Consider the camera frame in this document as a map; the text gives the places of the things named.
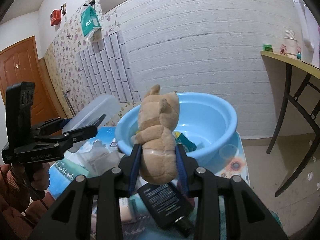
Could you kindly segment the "person's left hand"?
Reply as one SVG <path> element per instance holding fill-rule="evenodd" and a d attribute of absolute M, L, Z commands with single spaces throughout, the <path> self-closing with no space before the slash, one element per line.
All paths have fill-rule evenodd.
<path fill-rule="evenodd" d="M 42 163 L 41 167 L 32 168 L 31 166 L 22 166 L 17 164 L 11 164 L 11 173 L 15 180 L 21 184 L 26 185 L 25 178 L 27 178 L 26 173 L 31 176 L 29 179 L 29 185 L 39 191 L 45 191 L 50 185 L 50 175 L 49 175 L 49 163 Z"/>

